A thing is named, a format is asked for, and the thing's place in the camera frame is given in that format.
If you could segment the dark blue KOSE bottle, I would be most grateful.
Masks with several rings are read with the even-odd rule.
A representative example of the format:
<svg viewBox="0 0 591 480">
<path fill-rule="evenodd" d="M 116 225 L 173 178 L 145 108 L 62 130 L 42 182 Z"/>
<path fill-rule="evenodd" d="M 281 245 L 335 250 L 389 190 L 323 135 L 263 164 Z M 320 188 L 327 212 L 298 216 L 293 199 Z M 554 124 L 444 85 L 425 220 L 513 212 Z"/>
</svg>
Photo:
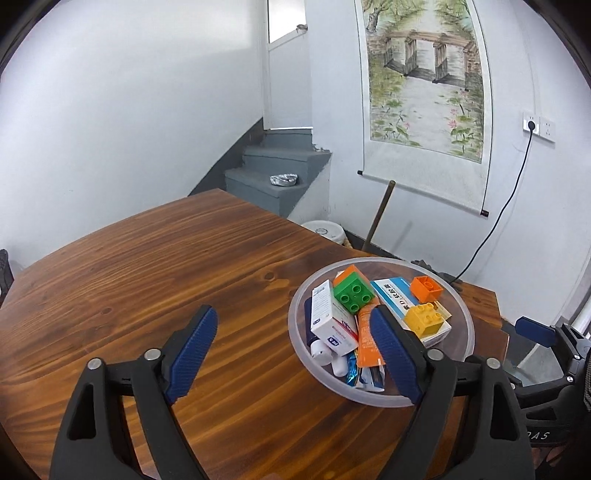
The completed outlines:
<svg viewBox="0 0 591 480">
<path fill-rule="evenodd" d="M 325 367 L 332 363 L 334 352 L 311 332 L 311 297 L 304 301 L 305 344 L 310 350 L 311 358 L 319 366 Z"/>
</svg>

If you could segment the clear plastic bowl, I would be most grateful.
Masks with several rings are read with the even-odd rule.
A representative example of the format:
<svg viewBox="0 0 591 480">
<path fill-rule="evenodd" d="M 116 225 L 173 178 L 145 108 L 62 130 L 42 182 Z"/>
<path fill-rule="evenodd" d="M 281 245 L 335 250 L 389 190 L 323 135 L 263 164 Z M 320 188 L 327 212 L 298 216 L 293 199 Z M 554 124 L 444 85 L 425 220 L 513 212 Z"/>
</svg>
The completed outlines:
<svg viewBox="0 0 591 480">
<path fill-rule="evenodd" d="M 332 375 L 331 368 L 321 367 L 315 363 L 311 358 L 307 344 L 305 344 L 304 301 L 311 297 L 311 292 L 315 287 L 321 285 L 325 280 L 334 280 L 336 275 L 353 264 L 370 281 L 402 277 L 411 284 L 411 281 L 417 276 L 430 276 L 438 282 L 444 289 L 438 302 L 451 314 L 448 322 L 452 326 L 452 331 L 443 341 L 428 348 L 437 348 L 453 360 L 462 361 L 474 353 L 473 318 L 464 300 L 443 279 L 423 267 L 391 258 L 360 257 L 338 261 L 311 273 L 297 288 L 290 302 L 287 327 L 294 353 L 308 373 L 335 394 L 353 402 L 380 408 L 410 407 L 411 401 L 398 393 L 398 389 L 391 379 L 385 381 L 385 391 L 382 393 L 370 393 L 348 386 L 341 379 Z"/>
</svg>

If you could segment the yellow toy block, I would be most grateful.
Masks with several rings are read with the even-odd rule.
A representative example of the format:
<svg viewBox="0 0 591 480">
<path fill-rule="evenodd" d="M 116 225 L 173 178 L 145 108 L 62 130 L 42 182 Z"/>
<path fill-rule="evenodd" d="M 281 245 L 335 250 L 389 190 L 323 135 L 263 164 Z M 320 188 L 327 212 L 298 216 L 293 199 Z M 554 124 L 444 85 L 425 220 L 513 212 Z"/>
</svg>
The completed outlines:
<svg viewBox="0 0 591 480">
<path fill-rule="evenodd" d="M 435 335 L 445 322 L 432 303 L 411 307 L 404 317 L 404 322 L 420 339 Z"/>
</svg>

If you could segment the blue foil sachet pack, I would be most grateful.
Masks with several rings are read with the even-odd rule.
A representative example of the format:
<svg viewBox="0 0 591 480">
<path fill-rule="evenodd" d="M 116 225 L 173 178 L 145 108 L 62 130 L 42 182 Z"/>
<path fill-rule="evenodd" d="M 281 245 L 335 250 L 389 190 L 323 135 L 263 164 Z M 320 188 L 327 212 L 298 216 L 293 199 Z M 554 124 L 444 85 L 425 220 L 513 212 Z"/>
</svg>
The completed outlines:
<svg viewBox="0 0 591 480">
<path fill-rule="evenodd" d="M 383 366 L 360 367 L 356 363 L 356 352 L 346 355 L 345 383 L 353 388 L 367 392 L 382 393 L 385 391 L 385 369 Z"/>
</svg>

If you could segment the orange carrot toy tube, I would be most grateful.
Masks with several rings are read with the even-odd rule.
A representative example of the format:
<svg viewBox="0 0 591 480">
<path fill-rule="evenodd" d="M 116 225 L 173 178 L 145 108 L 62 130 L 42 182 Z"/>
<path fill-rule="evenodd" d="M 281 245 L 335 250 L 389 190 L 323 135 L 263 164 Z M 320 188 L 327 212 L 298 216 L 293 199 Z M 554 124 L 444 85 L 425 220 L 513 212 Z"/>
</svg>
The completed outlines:
<svg viewBox="0 0 591 480">
<path fill-rule="evenodd" d="M 384 366 L 384 359 L 374 342 L 372 333 L 370 333 L 370 314 L 373 309 L 379 305 L 377 300 L 370 302 L 358 312 L 358 335 L 359 346 L 356 353 L 356 363 L 359 368 L 370 368 Z"/>
</svg>

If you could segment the blue white medicine box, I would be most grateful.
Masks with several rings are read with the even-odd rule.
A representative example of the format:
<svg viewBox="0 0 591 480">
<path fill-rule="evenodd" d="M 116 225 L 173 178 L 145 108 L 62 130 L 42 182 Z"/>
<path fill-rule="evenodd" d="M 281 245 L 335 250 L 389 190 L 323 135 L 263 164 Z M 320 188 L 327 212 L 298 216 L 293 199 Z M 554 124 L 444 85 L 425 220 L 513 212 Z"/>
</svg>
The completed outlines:
<svg viewBox="0 0 591 480">
<path fill-rule="evenodd" d="M 451 333 L 452 326 L 448 322 L 451 314 L 438 301 L 421 304 L 411 292 L 410 284 L 402 277 L 373 280 L 370 285 L 399 323 L 405 329 L 412 330 L 427 347 L 443 341 Z M 433 319 L 437 318 L 437 322 L 420 332 L 407 323 L 405 317 L 409 312 L 414 315 L 426 313 Z"/>
</svg>

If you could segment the white red medicine box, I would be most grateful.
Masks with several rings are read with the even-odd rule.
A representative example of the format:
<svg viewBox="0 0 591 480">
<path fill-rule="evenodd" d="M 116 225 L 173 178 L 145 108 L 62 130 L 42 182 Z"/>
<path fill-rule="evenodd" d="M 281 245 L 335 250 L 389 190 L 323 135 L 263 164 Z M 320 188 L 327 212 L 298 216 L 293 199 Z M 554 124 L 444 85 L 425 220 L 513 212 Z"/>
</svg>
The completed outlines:
<svg viewBox="0 0 591 480">
<path fill-rule="evenodd" d="M 335 299 L 329 280 L 325 280 L 311 292 L 311 333 L 338 356 L 348 355 L 359 346 L 356 320 Z"/>
</svg>

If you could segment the green orange toy block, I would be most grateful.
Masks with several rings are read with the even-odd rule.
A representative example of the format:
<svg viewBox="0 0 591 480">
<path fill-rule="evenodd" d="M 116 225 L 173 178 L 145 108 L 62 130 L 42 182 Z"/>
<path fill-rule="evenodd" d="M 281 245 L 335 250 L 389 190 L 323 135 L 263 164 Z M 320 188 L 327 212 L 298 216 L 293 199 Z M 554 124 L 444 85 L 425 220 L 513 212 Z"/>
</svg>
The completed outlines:
<svg viewBox="0 0 591 480">
<path fill-rule="evenodd" d="M 332 294 L 352 314 L 358 314 L 376 297 L 370 280 L 355 264 L 349 265 L 335 277 Z"/>
</svg>

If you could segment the black metal chair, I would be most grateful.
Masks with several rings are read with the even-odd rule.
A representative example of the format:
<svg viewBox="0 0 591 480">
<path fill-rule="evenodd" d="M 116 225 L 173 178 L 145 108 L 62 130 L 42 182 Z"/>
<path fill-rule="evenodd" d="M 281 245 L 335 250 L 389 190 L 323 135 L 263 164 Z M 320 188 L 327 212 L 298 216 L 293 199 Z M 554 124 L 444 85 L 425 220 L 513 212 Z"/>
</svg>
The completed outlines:
<svg viewBox="0 0 591 480">
<path fill-rule="evenodd" d="M 9 264 L 9 255 L 5 249 L 0 250 L 0 305 L 3 304 L 10 287 L 14 282 L 14 276 Z"/>
</svg>

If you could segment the white bucket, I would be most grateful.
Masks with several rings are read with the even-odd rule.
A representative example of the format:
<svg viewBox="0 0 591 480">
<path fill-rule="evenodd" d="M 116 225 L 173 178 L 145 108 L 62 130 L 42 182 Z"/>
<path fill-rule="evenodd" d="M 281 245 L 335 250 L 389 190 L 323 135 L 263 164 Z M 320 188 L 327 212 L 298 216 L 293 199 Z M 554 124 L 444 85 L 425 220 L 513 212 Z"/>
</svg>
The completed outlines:
<svg viewBox="0 0 591 480">
<path fill-rule="evenodd" d="M 338 223 L 328 220 L 311 220 L 304 222 L 301 226 L 339 245 L 346 243 L 346 232 Z"/>
</svg>

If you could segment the wooden stick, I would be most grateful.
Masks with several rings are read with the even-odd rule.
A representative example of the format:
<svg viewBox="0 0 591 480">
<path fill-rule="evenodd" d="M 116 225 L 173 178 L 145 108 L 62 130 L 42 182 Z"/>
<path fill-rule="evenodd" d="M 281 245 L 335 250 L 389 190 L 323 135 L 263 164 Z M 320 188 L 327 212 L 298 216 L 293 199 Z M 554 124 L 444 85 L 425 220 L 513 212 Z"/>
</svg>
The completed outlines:
<svg viewBox="0 0 591 480">
<path fill-rule="evenodd" d="M 372 244 L 372 240 L 375 236 L 377 228 L 380 225 L 380 222 L 381 222 L 382 217 L 386 211 L 386 208 L 388 207 L 388 203 L 392 197 L 392 194 L 394 192 L 394 188 L 396 188 L 396 185 L 397 185 L 397 183 L 395 180 L 390 180 L 388 183 L 387 189 L 386 189 L 384 196 L 381 200 L 380 206 L 379 206 L 377 213 L 374 217 L 373 223 L 372 223 L 372 225 L 370 225 L 370 230 L 367 234 L 367 238 L 363 242 L 362 250 L 364 252 L 367 252 L 370 249 L 370 245 Z"/>
</svg>

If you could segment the grey staircase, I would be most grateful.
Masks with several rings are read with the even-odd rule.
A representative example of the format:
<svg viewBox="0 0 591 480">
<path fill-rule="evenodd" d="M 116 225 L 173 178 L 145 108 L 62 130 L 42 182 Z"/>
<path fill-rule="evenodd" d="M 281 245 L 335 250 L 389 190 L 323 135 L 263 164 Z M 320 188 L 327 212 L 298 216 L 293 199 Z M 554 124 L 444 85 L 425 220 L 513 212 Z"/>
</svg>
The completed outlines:
<svg viewBox="0 0 591 480">
<path fill-rule="evenodd" d="M 266 130 L 259 119 L 221 155 L 190 193 L 220 189 L 287 218 L 331 156 L 328 150 L 314 145 L 311 128 Z M 297 185 L 271 185 L 270 175 L 282 173 L 297 174 Z"/>
</svg>

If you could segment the hanging scroll painting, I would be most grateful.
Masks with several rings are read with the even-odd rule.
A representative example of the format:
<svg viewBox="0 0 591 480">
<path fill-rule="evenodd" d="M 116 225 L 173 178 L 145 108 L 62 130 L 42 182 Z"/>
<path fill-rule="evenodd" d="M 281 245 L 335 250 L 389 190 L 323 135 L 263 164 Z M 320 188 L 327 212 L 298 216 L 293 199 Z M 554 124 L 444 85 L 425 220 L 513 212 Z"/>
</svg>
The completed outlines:
<svg viewBox="0 0 591 480">
<path fill-rule="evenodd" d="M 362 175 L 481 212 L 492 154 L 492 94 L 475 4 L 359 1 L 356 20 Z"/>
</svg>

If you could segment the white door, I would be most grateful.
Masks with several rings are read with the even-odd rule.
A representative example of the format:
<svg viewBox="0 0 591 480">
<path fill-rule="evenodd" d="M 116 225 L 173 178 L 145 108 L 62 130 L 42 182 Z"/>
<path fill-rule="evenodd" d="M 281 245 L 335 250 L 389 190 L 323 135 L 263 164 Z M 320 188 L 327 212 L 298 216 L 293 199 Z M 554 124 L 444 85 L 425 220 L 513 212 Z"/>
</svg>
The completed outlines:
<svg viewBox="0 0 591 480">
<path fill-rule="evenodd" d="M 266 3 L 264 127 L 310 128 L 311 67 L 304 1 Z"/>
</svg>

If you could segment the white wall socket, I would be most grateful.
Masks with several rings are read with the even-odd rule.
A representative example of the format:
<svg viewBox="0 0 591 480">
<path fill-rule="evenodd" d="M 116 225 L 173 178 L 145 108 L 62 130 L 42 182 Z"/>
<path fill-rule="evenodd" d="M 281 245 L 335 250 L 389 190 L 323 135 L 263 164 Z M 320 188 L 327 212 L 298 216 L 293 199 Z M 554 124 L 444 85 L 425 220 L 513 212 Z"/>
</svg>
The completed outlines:
<svg viewBox="0 0 591 480">
<path fill-rule="evenodd" d="M 523 114 L 523 130 L 551 143 L 556 142 L 555 123 L 530 112 Z"/>
</svg>

